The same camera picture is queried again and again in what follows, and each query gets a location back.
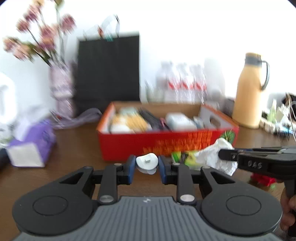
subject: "open box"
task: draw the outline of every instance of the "open box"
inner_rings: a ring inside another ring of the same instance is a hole
[[[169,112],[181,112],[189,118],[199,116],[206,129],[195,131],[158,131],[136,134],[110,134],[113,116],[122,107],[144,108],[154,116],[165,117]],[[125,161],[129,155],[142,156],[153,152],[169,156],[173,151],[200,150],[224,137],[234,144],[239,125],[220,111],[200,104],[142,104],[140,102],[112,102],[104,112],[97,132],[105,161]]]

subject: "silver screw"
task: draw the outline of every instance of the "silver screw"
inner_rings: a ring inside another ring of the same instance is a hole
[[[109,202],[112,202],[113,200],[114,200],[114,198],[110,195],[103,195],[99,199],[99,201],[103,202],[103,203],[109,203]]]
[[[184,194],[180,197],[180,199],[183,202],[193,202],[195,200],[195,197],[190,194]]]

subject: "vase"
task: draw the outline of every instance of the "vase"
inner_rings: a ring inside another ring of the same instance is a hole
[[[51,96],[56,100],[55,114],[63,118],[74,117],[73,76],[67,65],[53,64],[50,67]]]

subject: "human hand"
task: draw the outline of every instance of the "human hand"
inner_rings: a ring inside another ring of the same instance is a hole
[[[284,188],[280,203],[283,210],[280,227],[283,231],[287,231],[295,223],[295,216],[290,211],[296,210],[296,195],[289,199],[286,194],[286,188]]]

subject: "gray gripper base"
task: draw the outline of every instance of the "gray gripper base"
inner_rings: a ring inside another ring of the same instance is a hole
[[[81,228],[55,237],[21,233],[14,241],[279,241],[274,234],[235,237],[208,226],[194,207],[172,197],[122,197],[100,206]]]

